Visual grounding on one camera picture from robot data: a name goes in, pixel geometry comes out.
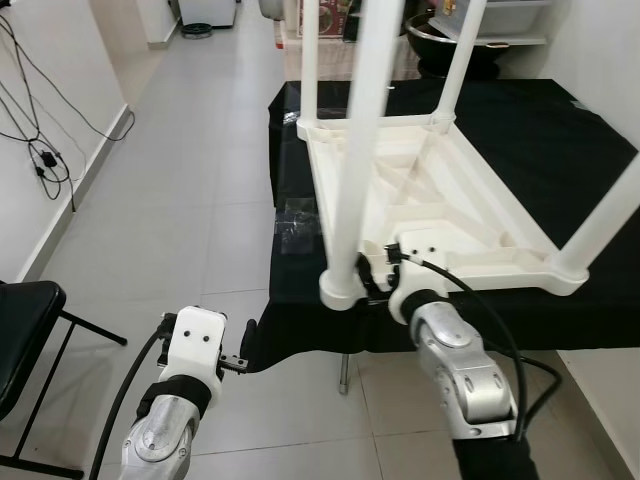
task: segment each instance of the chair leg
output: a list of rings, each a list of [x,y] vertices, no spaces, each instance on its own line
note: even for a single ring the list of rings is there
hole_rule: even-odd
[[[56,369],[58,368],[58,364],[60,363],[60,359],[62,358],[62,354],[64,353],[65,348],[67,348],[67,344],[69,343],[69,339],[71,338],[71,334],[73,333],[73,329],[75,325],[72,323],[67,331],[66,337],[64,337],[64,341],[62,342],[62,346],[60,350],[58,350],[58,355],[56,355],[56,359],[53,361],[53,365],[51,366],[51,370],[49,370],[49,375],[47,375],[47,379],[44,381],[44,386],[40,391],[40,395],[38,395],[38,400],[36,400],[36,404],[31,411],[31,415],[29,416],[29,420],[27,420],[27,426],[22,432],[22,436],[20,437],[20,441],[18,442],[18,447],[16,448],[16,453],[13,454],[13,458],[18,460],[22,449],[24,448],[24,444],[27,441],[27,436],[31,431],[31,427],[33,427],[33,422],[36,419],[36,415],[38,414],[38,410],[40,410],[40,406],[44,401],[44,397],[47,394],[47,390],[49,389],[49,385],[51,384],[51,380],[53,379],[53,375],[56,373]]]
[[[46,465],[44,463],[30,462],[28,460],[20,460],[19,458],[4,456],[0,456],[0,466],[15,468],[17,470],[26,470],[27,472],[53,475],[54,477],[71,478],[74,480],[80,480],[84,476],[84,472],[82,470],[54,467],[53,465]]]
[[[65,320],[69,320],[71,323],[75,323],[76,325],[80,325],[82,328],[86,328],[87,330],[92,331],[93,333],[97,333],[98,335],[102,335],[109,340],[113,340],[114,342],[125,346],[127,344],[127,339],[124,337],[120,337],[114,333],[111,333],[104,328],[100,328],[93,323],[89,323],[86,320],[82,320],[81,318],[76,317],[75,315],[70,314],[69,312],[65,312],[64,310],[60,312],[60,316]]]

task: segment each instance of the power adapter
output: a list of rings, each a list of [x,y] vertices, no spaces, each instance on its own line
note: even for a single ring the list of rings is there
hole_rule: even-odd
[[[42,159],[42,163],[44,163],[45,167],[53,168],[58,165],[58,162],[51,152],[41,152],[40,158]]]

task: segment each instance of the black tablecloth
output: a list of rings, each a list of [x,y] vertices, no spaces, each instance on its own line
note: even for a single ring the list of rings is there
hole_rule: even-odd
[[[393,84],[387,115],[433,111],[439,80]],[[321,118],[344,117],[348,82],[321,82]],[[385,305],[365,300],[347,312],[324,307],[318,278],[326,268],[319,232],[307,229],[302,249],[289,248],[287,209],[292,199],[314,199],[306,144],[295,120],[300,84],[287,83],[270,107],[270,167],[276,225],[270,302],[251,342],[255,371],[290,355],[407,351],[407,328]],[[465,83],[457,125],[558,246],[595,207],[636,150],[599,116],[550,80]],[[483,292],[503,315],[522,349],[640,346],[640,213],[632,217],[590,268],[591,278],[569,297],[538,289]],[[463,293],[452,301],[483,336],[503,343],[485,312]]]

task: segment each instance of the power cord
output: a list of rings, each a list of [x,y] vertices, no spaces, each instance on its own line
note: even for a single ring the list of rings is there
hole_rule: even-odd
[[[486,338],[483,338],[483,341],[492,350],[495,350],[505,357],[512,358],[511,353],[507,349],[502,348],[501,346],[497,345],[491,340],[487,340]],[[521,355],[520,358],[524,363],[539,368],[540,370],[544,370],[553,377],[553,383],[549,387],[547,387],[544,392],[542,392],[542,394],[536,399],[535,402],[533,402],[533,405],[531,405],[531,407],[529,407],[529,410],[527,411],[524,420],[524,431],[526,433],[529,430],[529,426],[531,425],[533,418],[538,414],[538,412],[540,412],[542,407],[549,401],[553,394],[560,389],[560,386],[562,385],[562,375],[560,375],[560,372],[558,372],[555,368],[547,365],[546,363],[534,360],[533,358],[525,357],[524,355]]]
[[[33,60],[31,60],[31,57],[29,57],[29,55],[24,51],[24,48],[22,48],[22,45],[20,45],[20,42],[18,42],[18,40],[16,39],[15,34],[13,32],[13,28],[11,27],[11,24],[9,23],[9,21],[4,17],[4,15],[0,14],[0,19],[3,20],[4,23],[6,24],[6,25],[3,25],[2,23],[0,23],[0,28],[2,28],[13,40],[14,47],[16,50],[16,56],[18,57],[18,62],[20,63],[20,68],[23,74],[24,74],[24,69],[22,68],[22,62],[19,60],[18,51],[22,53],[24,58],[27,59],[27,61],[34,68],[34,70],[38,72],[42,76],[42,78],[44,78],[47,81],[47,83],[49,83],[49,85],[51,85],[51,87],[56,91],[58,96],[67,104],[69,108],[71,108],[76,114],[78,114],[78,116],[82,119],[82,121],[91,130],[93,130],[95,133],[97,133],[101,137],[107,140],[110,140],[112,142],[120,142],[125,138],[127,138],[127,135],[129,134],[129,132],[131,131],[131,129],[136,123],[136,115],[133,111],[129,112],[131,116],[131,124],[120,137],[113,138],[113,137],[110,137],[109,135],[105,135],[104,133],[102,133],[100,130],[98,130],[96,127],[93,126],[93,124],[87,119],[87,117],[80,110],[78,110],[78,108],[75,105],[73,105],[73,103],[71,103],[69,99],[67,99],[67,97],[65,97],[65,95],[60,91],[58,86],[33,62]]]
[[[175,326],[175,315],[165,314],[164,318],[155,332],[149,337],[147,343],[144,344],[140,353],[136,357],[133,365],[129,369],[127,376],[125,377],[122,385],[120,385],[120,389],[116,394],[116,398],[111,405],[111,410],[109,411],[109,416],[107,417],[107,421],[105,422],[104,428],[102,429],[102,434],[100,435],[100,441],[98,442],[98,448],[96,449],[96,454],[93,457],[93,463],[91,464],[91,472],[89,473],[88,480],[98,480],[98,476],[100,475],[100,468],[102,467],[102,460],[104,459],[104,453],[107,450],[107,444],[109,443],[109,437],[111,436],[111,431],[113,430],[113,426],[116,423],[116,418],[118,417],[118,412],[120,411],[120,407],[122,406],[122,402],[124,401],[124,397],[133,382],[133,379],[136,376],[136,373],[140,369],[142,362],[149,354],[149,351],[153,347],[159,339],[166,339],[167,336],[170,337],[173,332],[173,327]]]
[[[33,137],[28,136],[26,134],[26,132],[20,126],[20,124],[17,121],[17,119],[14,117],[14,115],[11,112],[11,109],[9,108],[9,106],[6,104],[6,102],[2,98],[0,98],[0,103],[2,103],[2,106],[6,110],[7,114],[9,115],[9,118],[12,120],[12,122],[15,125],[16,129],[22,135],[22,138],[19,138],[19,137],[14,136],[14,135],[7,134],[5,132],[0,132],[0,136],[2,136],[4,138],[7,138],[7,139],[10,139],[10,140],[13,140],[13,141],[26,143],[27,149],[28,149],[28,153],[29,153],[29,157],[31,159],[31,162],[34,165],[36,175],[40,179],[40,182],[41,182],[41,184],[42,184],[42,186],[44,188],[45,194],[47,195],[47,197],[49,199],[56,200],[60,196],[60,193],[61,193],[61,189],[62,189],[61,184],[65,183],[65,182],[69,183],[69,188],[71,190],[71,209],[75,213],[76,212],[75,191],[74,191],[73,180],[71,179],[71,173],[70,173],[69,167],[68,167],[67,163],[65,162],[65,160],[64,160],[62,154],[60,153],[60,151],[57,148],[55,148],[55,146],[52,144],[52,142],[49,141],[49,139],[42,133],[42,131],[40,129],[40,122],[39,122],[38,114],[37,114],[37,111],[36,111],[36,108],[35,108],[35,105],[34,105],[34,101],[37,101],[37,99],[35,98],[35,96],[31,92],[31,86],[29,84],[29,80],[27,79],[27,75],[26,75],[26,72],[25,72],[25,69],[24,69],[24,65],[23,65],[23,62],[22,62],[22,57],[24,57],[29,62],[29,64],[49,83],[49,85],[51,85],[51,87],[56,91],[56,93],[60,96],[60,98],[76,114],[78,114],[80,116],[80,118],[84,121],[84,123],[91,130],[93,130],[95,133],[99,134],[101,137],[103,137],[103,138],[105,138],[105,139],[107,139],[109,141],[113,141],[113,142],[119,142],[119,141],[124,140],[127,137],[127,135],[129,134],[129,132],[131,131],[131,129],[133,128],[133,126],[135,125],[135,122],[136,122],[135,114],[132,111],[130,111],[130,115],[131,115],[131,119],[132,119],[131,124],[129,125],[127,130],[120,137],[113,138],[113,137],[110,137],[110,136],[105,135],[104,133],[102,133],[100,130],[98,130],[96,127],[94,127],[91,124],[91,122],[89,122],[89,120],[84,116],[84,114],[80,110],[78,110],[78,108],[76,108],[64,96],[64,94],[60,91],[60,89],[57,87],[57,85],[33,62],[33,60],[31,60],[31,57],[29,57],[29,55],[22,48],[22,45],[20,45],[20,42],[17,40],[17,38],[15,36],[15,32],[14,32],[13,26],[7,20],[7,18],[0,14],[0,20],[2,20],[2,23],[0,23],[0,28],[2,28],[2,30],[4,30],[4,32],[7,33],[7,35],[9,35],[9,37],[13,41],[13,46],[14,46],[14,50],[15,50],[16,67],[19,70],[20,77],[21,77],[21,79],[22,79],[22,81],[23,81],[23,83],[25,85],[25,89],[27,91],[27,96],[28,96],[28,99],[29,99],[29,107],[30,107],[31,114],[32,114],[33,118],[31,118],[29,116],[29,114],[27,114],[27,112],[22,108],[22,106],[19,104],[19,102],[15,99],[15,97],[11,94],[11,92],[6,88],[4,83],[2,83],[1,81],[0,81],[0,87],[9,96],[11,101],[18,107],[18,109],[22,112],[22,114],[29,121],[29,123],[33,126],[33,128],[36,129],[35,136],[33,136]],[[4,43],[4,39],[2,39],[2,43],[6,48],[6,44]],[[47,115],[49,115],[50,117],[53,118],[53,116],[51,114],[49,114],[48,112],[46,112],[46,113],[47,113]],[[71,137],[69,135],[69,133],[64,128],[62,128],[60,123],[55,118],[53,118],[53,119],[58,124],[58,126],[60,126],[60,128],[64,131],[64,133],[73,141],[73,143],[76,145],[76,147],[82,152],[83,158],[84,158],[84,168],[83,168],[82,176],[80,178],[84,177],[85,172],[86,172],[86,165],[87,165],[86,154],[84,154],[84,151],[82,151],[80,149],[80,147],[78,145],[78,142],[75,141],[75,139],[73,137]],[[49,149],[49,151],[47,152],[47,151],[43,150],[43,151],[38,152],[37,149],[34,147],[34,143],[37,143],[37,142],[45,145],[47,147],[47,149]],[[43,160],[43,163],[44,163],[45,167],[47,167],[51,171],[51,174],[54,176],[54,179],[51,179],[51,178],[47,177],[47,175],[45,174],[45,170],[42,167],[39,167],[37,165],[35,158],[37,158],[38,156]],[[57,175],[57,173],[55,172],[55,170],[53,170],[53,168],[55,166],[57,166],[58,164],[60,164],[62,166],[62,168],[64,169],[64,171],[65,171],[65,176],[63,178],[60,178]],[[52,194],[49,191],[49,189],[47,187],[47,183],[55,184],[57,186],[57,191],[55,192],[55,194]]]
[[[394,245],[393,247],[394,249],[399,249],[399,245]],[[542,362],[538,362],[536,360],[532,360],[528,358],[526,359],[526,363],[530,363],[531,365],[534,365],[538,368],[542,368],[543,370],[546,370],[547,372],[554,375],[554,377],[556,377],[556,382],[554,383],[554,385],[552,385],[552,387],[550,387],[547,390],[547,392],[545,392],[545,394],[543,394],[538,399],[538,401],[534,403],[530,411],[527,411],[527,400],[528,400],[527,399],[527,379],[524,371],[525,357],[523,357],[520,354],[520,351],[518,350],[518,346],[516,345],[516,342],[513,339],[513,336],[511,335],[509,328],[507,327],[502,317],[498,314],[498,312],[496,312],[495,309],[484,298],[482,298],[481,295],[479,295],[469,285],[464,283],[462,280],[460,280],[458,277],[456,277],[449,271],[441,267],[438,267],[433,263],[427,262],[426,260],[420,259],[414,255],[407,255],[405,253],[400,253],[400,258],[402,260],[415,263],[416,265],[419,265],[421,267],[428,268],[429,270],[449,280],[451,283],[456,285],[465,293],[469,294],[489,314],[491,319],[501,330],[501,333],[504,335],[508,345],[508,348],[503,351],[508,352],[508,354],[505,354],[505,355],[507,355],[513,360],[513,364],[516,370],[516,377],[517,377],[517,384],[518,384],[518,401],[517,401],[518,416],[516,419],[514,439],[516,442],[521,441],[522,438],[524,437],[528,424],[531,422],[533,417],[536,415],[536,413],[538,413],[538,411],[542,408],[544,403],[551,397],[551,395],[553,395],[553,393],[555,393],[555,391],[560,387],[560,384],[558,383],[558,378],[561,379],[560,374],[557,371],[553,370],[548,365],[543,364]]]

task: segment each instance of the gray tile floor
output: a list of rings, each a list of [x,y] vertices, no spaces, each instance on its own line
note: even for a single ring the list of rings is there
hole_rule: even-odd
[[[164,311],[225,311],[225,347],[267,303],[274,211],[267,170],[267,106],[283,82],[273,27],[244,0],[233,30],[175,38],[45,274],[68,309],[129,338],[127,348],[77,332],[35,424],[25,457],[90,464],[111,401]],[[0,425],[12,452],[64,332],[56,330],[19,406]],[[116,423],[104,480],[117,478],[120,443],[159,374],[151,355]],[[361,354],[348,396],[340,358],[298,355],[261,374],[228,375],[220,405],[193,445],[190,480],[455,479],[457,465],[434,391],[414,354]],[[531,375],[539,392],[545,378]],[[531,432],[545,480],[610,480],[578,420],[553,403]],[[46,477],[0,470],[0,478]]]

